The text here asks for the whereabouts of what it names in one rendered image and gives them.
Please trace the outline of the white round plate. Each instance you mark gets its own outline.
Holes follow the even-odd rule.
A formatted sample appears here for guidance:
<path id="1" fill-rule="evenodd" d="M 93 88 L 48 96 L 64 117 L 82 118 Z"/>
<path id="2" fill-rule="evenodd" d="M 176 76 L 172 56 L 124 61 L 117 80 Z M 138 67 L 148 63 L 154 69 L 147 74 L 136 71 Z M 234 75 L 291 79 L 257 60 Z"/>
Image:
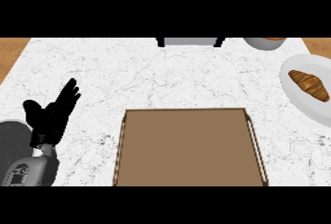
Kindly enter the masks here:
<path id="1" fill-rule="evenodd" d="M 315 75 L 330 95 L 327 102 L 308 94 L 290 78 L 291 70 Z M 312 120 L 331 128 L 331 59 L 314 54 L 293 56 L 282 65 L 280 78 L 291 103 Z"/>

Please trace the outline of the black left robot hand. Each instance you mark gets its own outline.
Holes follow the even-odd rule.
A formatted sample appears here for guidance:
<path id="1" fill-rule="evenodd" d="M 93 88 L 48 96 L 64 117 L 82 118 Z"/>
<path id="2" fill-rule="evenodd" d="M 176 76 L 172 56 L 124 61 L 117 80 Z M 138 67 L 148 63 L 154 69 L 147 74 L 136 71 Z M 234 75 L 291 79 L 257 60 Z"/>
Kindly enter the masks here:
<path id="1" fill-rule="evenodd" d="M 25 122 L 33 128 L 30 142 L 33 148 L 43 144 L 56 145 L 61 142 L 79 98 L 77 80 L 71 78 L 56 100 L 45 108 L 34 100 L 24 101 Z"/>

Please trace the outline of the brown wooden tray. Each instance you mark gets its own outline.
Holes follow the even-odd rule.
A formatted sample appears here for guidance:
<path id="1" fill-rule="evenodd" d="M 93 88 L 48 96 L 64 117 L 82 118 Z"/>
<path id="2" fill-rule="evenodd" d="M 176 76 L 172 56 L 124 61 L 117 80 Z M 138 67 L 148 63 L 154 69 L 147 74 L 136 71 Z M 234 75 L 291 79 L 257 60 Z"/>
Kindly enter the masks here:
<path id="1" fill-rule="evenodd" d="M 268 186 L 246 109 L 129 109 L 113 185 Z"/>

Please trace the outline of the grey bowl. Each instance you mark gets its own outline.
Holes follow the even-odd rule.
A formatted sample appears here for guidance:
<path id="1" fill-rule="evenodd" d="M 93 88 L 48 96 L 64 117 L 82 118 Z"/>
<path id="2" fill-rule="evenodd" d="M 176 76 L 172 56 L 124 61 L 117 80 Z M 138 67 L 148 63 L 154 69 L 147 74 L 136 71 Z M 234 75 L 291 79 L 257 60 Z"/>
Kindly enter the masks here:
<path id="1" fill-rule="evenodd" d="M 282 45 L 285 39 L 244 38 L 244 41 L 254 49 L 263 51 L 272 51 Z"/>

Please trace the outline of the brown croissant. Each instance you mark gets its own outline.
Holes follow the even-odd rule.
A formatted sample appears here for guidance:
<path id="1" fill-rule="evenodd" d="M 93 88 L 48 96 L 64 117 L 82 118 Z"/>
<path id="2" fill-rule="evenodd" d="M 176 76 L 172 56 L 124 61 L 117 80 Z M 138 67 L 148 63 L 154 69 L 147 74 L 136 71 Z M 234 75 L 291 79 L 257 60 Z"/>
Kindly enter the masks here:
<path id="1" fill-rule="evenodd" d="M 291 70 L 288 75 L 299 88 L 321 102 L 328 102 L 330 94 L 322 80 L 314 74 L 297 70 Z"/>

